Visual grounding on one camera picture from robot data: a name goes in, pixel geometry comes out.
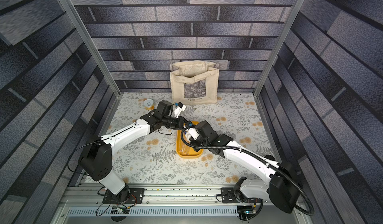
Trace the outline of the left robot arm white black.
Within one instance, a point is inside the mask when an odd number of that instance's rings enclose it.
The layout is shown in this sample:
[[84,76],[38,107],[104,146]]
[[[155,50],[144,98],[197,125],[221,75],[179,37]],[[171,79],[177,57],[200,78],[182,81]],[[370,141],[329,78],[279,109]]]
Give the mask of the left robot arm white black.
[[106,188],[104,203],[125,204],[134,195],[128,184],[113,170],[112,156],[131,142],[162,127],[181,130],[187,122],[181,113],[186,105],[181,102],[159,102],[156,109],[141,116],[132,124],[107,135],[91,137],[82,148],[78,164],[92,178]]

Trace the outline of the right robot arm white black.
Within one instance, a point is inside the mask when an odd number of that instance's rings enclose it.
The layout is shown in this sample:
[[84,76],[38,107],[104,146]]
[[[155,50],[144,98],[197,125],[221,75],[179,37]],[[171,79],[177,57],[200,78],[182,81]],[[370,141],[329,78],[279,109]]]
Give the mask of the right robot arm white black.
[[237,181],[234,191],[241,202],[253,198],[269,199],[281,211],[292,213],[300,193],[290,181],[272,169],[275,167],[298,184],[297,175],[289,162],[279,163],[270,155],[262,157],[255,154],[231,137],[217,134],[207,121],[197,125],[188,124],[184,134],[188,143],[195,146],[196,150],[202,147],[214,155],[236,162],[264,182],[260,186],[248,178]]

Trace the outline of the yellow plastic tray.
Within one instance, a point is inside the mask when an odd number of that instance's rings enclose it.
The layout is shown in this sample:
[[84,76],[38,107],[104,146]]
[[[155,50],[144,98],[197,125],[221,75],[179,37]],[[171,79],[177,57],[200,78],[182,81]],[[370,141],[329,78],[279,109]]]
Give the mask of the yellow plastic tray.
[[182,140],[181,140],[181,135],[183,135],[184,138],[185,135],[182,133],[181,130],[177,131],[177,144],[176,144],[176,152],[177,154],[183,158],[183,159],[196,159],[199,158],[203,150],[199,150],[196,152],[193,148],[187,146]]

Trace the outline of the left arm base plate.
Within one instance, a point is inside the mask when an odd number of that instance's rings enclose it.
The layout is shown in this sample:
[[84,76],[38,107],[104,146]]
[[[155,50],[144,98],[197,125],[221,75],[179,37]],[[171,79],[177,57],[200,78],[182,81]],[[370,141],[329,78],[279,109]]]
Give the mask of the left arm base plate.
[[106,190],[102,203],[115,205],[141,204],[144,191],[144,188],[124,188],[120,194],[115,195],[111,191]]

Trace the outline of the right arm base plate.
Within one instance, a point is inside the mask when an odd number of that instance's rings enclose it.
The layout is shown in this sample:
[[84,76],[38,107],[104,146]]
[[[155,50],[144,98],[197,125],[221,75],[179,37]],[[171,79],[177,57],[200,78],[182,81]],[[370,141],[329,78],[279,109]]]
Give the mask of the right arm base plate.
[[236,191],[234,188],[221,188],[220,194],[216,195],[219,202],[224,204],[258,204],[263,200],[259,198],[247,198],[240,191]]

